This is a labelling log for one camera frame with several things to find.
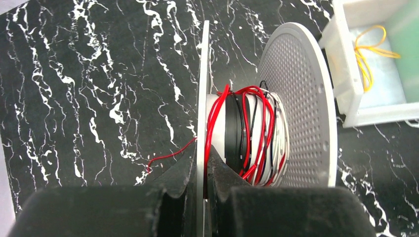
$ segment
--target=marble tabletop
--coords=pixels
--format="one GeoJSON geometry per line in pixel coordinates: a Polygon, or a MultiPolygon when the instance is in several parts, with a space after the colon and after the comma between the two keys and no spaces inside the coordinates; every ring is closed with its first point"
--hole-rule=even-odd
{"type": "MultiPolygon", "coordinates": [[[[210,20],[212,89],[254,84],[270,34],[319,39],[328,0],[30,0],[0,16],[0,134],[15,212],[36,190],[141,185],[196,135],[200,42],[210,20]]],[[[377,236],[419,236],[419,130],[341,127],[337,186],[377,236]]]]}

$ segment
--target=perforated disc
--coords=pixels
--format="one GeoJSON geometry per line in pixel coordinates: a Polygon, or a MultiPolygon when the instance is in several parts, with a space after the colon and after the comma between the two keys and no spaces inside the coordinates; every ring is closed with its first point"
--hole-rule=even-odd
{"type": "Polygon", "coordinates": [[[332,85],[322,52],[301,24],[285,23],[269,39],[258,80],[283,100],[290,158],[281,187],[334,186],[337,130],[332,85]]]}

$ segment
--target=plastic bin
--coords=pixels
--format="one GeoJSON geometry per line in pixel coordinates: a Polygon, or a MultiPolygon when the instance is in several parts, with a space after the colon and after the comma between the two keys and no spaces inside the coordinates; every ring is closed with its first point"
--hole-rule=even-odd
{"type": "MultiPolygon", "coordinates": [[[[386,41],[380,48],[393,51],[392,40],[400,44],[400,34],[418,34],[419,9],[415,9],[416,0],[335,0],[334,12],[319,41],[326,50],[329,69],[332,76],[334,97],[341,114],[346,115],[343,127],[362,126],[419,118],[419,98],[412,96],[419,92],[418,72],[406,72],[406,62],[418,59],[417,41],[413,48],[396,47],[404,61],[386,58],[363,50],[363,54],[374,75],[374,85],[364,93],[363,80],[356,62],[354,41],[359,33],[372,25],[383,25],[387,29],[386,41]]],[[[377,43],[382,31],[373,30],[361,38],[360,44],[377,43]]]]}

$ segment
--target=yellow cord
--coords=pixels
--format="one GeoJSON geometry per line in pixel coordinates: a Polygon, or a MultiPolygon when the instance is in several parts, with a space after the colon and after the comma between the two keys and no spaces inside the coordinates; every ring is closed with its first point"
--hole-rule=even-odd
{"type": "Polygon", "coordinates": [[[365,57],[362,55],[360,49],[367,49],[383,57],[400,58],[400,54],[398,53],[381,49],[381,48],[376,48],[384,42],[386,35],[387,35],[387,32],[385,31],[385,28],[383,26],[375,25],[364,30],[361,34],[358,35],[358,37],[355,40],[355,47],[354,47],[355,56],[356,56],[356,61],[358,63],[359,69],[362,72],[362,78],[364,81],[364,92],[367,92],[371,89],[371,87],[374,84],[374,78],[373,78],[373,74],[371,73],[370,66],[368,65],[365,57]],[[379,29],[382,29],[383,31],[383,35],[380,42],[373,45],[358,45],[359,38],[374,28],[379,28],[379,29]]]}

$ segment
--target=black band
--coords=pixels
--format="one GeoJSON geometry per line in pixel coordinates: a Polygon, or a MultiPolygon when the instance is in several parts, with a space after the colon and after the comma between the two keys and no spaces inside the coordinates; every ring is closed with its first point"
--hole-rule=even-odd
{"type": "MultiPolygon", "coordinates": [[[[245,104],[246,114],[249,118],[249,100],[247,98],[245,98],[245,104]]],[[[243,168],[247,146],[242,95],[229,95],[225,99],[224,156],[226,164],[237,173],[240,173],[243,168]]]]}

